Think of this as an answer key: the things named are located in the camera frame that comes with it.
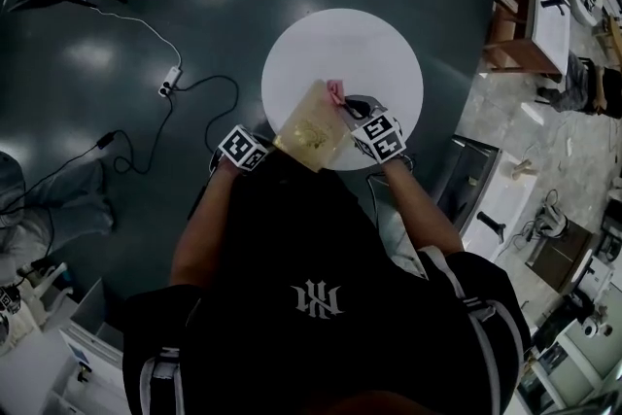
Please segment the gray pants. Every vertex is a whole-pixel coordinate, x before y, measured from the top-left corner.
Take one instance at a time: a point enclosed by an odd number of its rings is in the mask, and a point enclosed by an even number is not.
[[[581,60],[569,52],[568,71],[566,73],[566,91],[542,88],[538,95],[549,101],[558,112],[583,111],[588,104],[588,72]]]
[[[21,221],[0,230],[0,285],[19,268],[88,233],[110,233],[113,216],[103,195],[103,169],[92,161],[61,171],[25,198]]]

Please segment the hand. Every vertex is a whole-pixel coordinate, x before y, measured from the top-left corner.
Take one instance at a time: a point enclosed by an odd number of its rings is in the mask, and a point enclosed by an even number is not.
[[[218,163],[216,171],[222,171],[223,173],[230,175],[232,178],[236,178],[240,173],[242,173],[240,169],[225,155],[223,155]]]

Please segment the person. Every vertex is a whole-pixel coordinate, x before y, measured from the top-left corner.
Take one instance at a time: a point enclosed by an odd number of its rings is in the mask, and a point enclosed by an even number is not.
[[[103,180],[101,163],[91,161],[26,191],[19,163],[0,152],[0,286],[81,235],[110,233],[114,219]]]
[[[382,170],[413,246],[435,246],[465,293],[503,303],[520,331],[496,315],[483,324],[502,412],[530,344],[509,279],[464,251],[402,160]],[[278,151],[247,176],[221,160],[177,244],[170,286],[125,302],[131,412],[174,414],[170,395],[182,391],[188,414],[491,413],[465,305],[428,253],[420,259],[427,278],[391,262],[334,172]],[[181,380],[170,373],[176,352]]]
[[[579,111],[586,114],[622,118],[622,74],[596,66],[591,60],[581,61],[569,52],[566,90],[538,88],[537,95],[548,100],[558,112]]]

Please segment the pink object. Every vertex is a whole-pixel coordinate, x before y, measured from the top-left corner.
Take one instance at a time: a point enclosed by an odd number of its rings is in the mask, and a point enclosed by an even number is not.
[[[335,106],[342,106],[346,103],[345,95],[343,94],[343,80],[328,80],[327,90]]]

